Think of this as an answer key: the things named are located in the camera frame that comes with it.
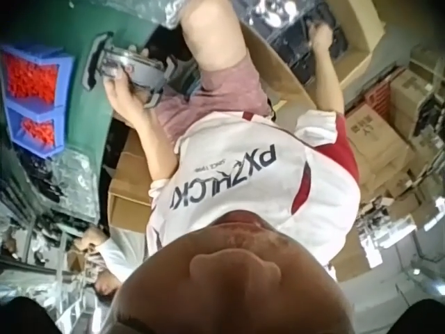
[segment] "man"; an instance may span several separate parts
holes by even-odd
[[[166,90],[148,111],[122,71],[104,82],[154,180],[149,257],[118,290],[104,333],[351,333],[323,268],[359,204],[330,28],[310,27],[319,111],[291,134],[267,119],[228,0],[190,0],[181,26],[201,69],[189,101]]]

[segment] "white shirt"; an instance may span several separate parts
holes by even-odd
[[[215,112],[175,151],[178,171],[150,189],[149,255],[234,210],[262,217],[323,266],[343,248],[360,197],[343,116],[308,111],[290,134],[261,116]]]

